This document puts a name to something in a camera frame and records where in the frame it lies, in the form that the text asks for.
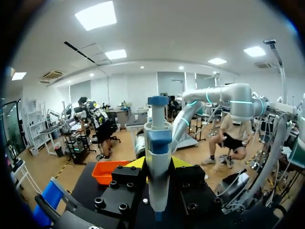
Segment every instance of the person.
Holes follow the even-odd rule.
[[[247,133],[247,139],[243,140],[244,133]],[[202,162],[203,165],[215,164],[216,144],[220,147],[232,149],[234,154],[225,158],[227,166],[233,167],[232,160],[242,160],[246,157],[245,146],[252,138],[251,121],[237,122],[228,114],[221,123],[219,135],[211,137],[209,141],[210,157]]]
[[[97,156],[98,160],[101,161],[110,161],[110,136],[111,136],[111,127],[110,121],[108,119],[107,114],[102,110],[101,106],[91,99],[87,97],[81,97],[78,101],[80,107],[83,108],[81,114],[81,129],[79,131],[83,131],[85,128],[85,123],[91,123],[95,128],[98,146],[102,146],[102,153]]]

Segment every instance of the ceiling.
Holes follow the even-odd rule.
[[[42,9],[11,63],[17,72],[27,75],[21,81],[8,79],[6,88],[15,92],[54,69],[72,76],[96,67],[67,47],[65,41],[88,56],[125,49],[127,58],[113,60],[113,64],[98,63],[111,66],[109,72],[108,65],[99,67],[108,75],[123,73],[126,66],[129,71],[139,72],[140,64],[145,62],[152,63],[146,71],[166,71],[165,63],[170,62],[176,64],[177,70],[180,63],[196,65],[197,68],[184,71],[201,73],[204,66],[211,71],[216,69],[208,63],[215,57],[227,60],[218,66],[221,70],[243,74],[276,71],[254,67],[257,61],[277,64],[270,48],[263,44],[263,40],[276,39],[287,77],[305,73],[291,26],[258,0],[113,0],[117,23],[86,31],[74,14],[104,1],[56,0]],[[243,49],[257,45],[266,56],[253,58],[244,53]],[[169,64],[168,70],[172,68],[175,67]]]

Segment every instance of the man sitting on stool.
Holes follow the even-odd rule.
[[[246,148],[243,145],[243,136],[246,131],[248,138],[245,145],[249,143],[252,137],[251,121],[236,122],[228,114],[221,123],[219,135],[211,137],[209,141],[210,158],[202,162],[203,165],[215,164],[216,144],[220,147],[232,149],[234,154],[226,157],[226,163],[229,168],[233,167],[232,160],[242,160],[246,157]]]

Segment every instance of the ceiling light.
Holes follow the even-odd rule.
[[[115,59],[127,57],[125,49],[106,52],[105,55],[108,57],[109,60],[115,60]]]
[[[87,31],[116,23],[112,1],[86,8],[75,16]]]
[[[247,53],[249,56],[252,56],[252,57],[265,56],[266,55],[265,51],[259,46],[244,49],[244,52]]]
[[[209,60],[208,62],[212,63],[212,64],[216,64],[216,65],[227,63],[227,61],[225,61],[221,58],[214,58],[214,59]]]
[[[26,73],[15,73],[11,80],[22,80]]]

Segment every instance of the white cylindrical tool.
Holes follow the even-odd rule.
[[[149,199],[156,220],[160,221],[167,204],[172,130],[171,124],[164,120],[164,106],[168,104],[168,97],[149,97],[148,104],[152,105],[152,121],[144,125],[144,135],[145,159],[149,169]]]

